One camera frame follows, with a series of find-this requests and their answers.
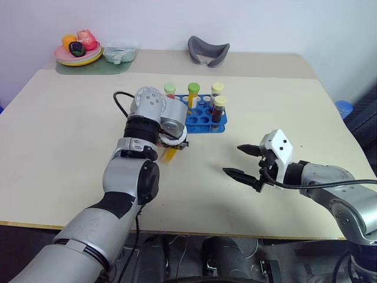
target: yellow test tube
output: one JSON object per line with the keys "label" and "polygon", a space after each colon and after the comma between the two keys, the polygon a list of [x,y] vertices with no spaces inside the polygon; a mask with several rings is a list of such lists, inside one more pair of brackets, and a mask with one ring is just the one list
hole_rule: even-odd
{"label": "yellow test tube", "polygon": [[199,90],[198,83],[190,83],[188,85],[188,107],[191,109],[196,108]]}

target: red liquid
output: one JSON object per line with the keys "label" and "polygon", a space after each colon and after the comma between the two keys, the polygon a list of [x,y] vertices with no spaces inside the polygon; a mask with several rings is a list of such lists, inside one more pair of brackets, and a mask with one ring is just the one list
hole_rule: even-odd
{"label": "red liquid", "polygon": [[219,109],[214,108],[213,113],[212,113],[212,121],[215,123],[219,123],[222,115],[223,115],[223,109],[219,110]]}

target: green mat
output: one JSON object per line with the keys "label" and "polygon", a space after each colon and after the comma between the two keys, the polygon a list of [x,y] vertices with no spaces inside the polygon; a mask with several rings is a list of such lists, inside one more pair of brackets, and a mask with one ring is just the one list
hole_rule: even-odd
{"label": "green mat", "polygon": [[91,64],[79,67],[65,66],[57,63],[56,71],[63,75],[116,75],[126,72],[132,62],[123,62],[119,65],[109,63],[102,56]]}

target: test tube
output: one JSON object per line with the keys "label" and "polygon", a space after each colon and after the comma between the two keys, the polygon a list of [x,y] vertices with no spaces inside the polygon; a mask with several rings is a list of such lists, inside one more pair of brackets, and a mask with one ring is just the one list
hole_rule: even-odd
{"label": "test tube", "polygon": [[167,83],[164,85],[164,91],[167,97],[175,98],[176,97],[176,85],[172,83]]}
{"label": "test tube", "polygon": [[197,83],[190,83],[188,85],[188,107],[196,108],[200,86]]}
{"label": "test tube", "polygon": [[213,103],[212,122],[219,123],[226,104],[225,96],[216,96]]}
{"label": "test tube", "polygon": [[211,89],[212,89],[212,93],[211,93],[210,107],[213,108],[214,98],[216,96],[221,95],[221,92],[224,90],[224,84],[223,83],[213,83]]}

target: pink apple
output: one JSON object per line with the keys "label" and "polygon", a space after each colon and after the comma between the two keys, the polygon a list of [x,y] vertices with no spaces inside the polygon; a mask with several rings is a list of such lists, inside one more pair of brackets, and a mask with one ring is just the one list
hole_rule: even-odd
{"label": "pink apple", "polygon": [[82,43],[86,51],[93,50],[97,47],[95,37],[88,29],[77,32],[77,40]]}

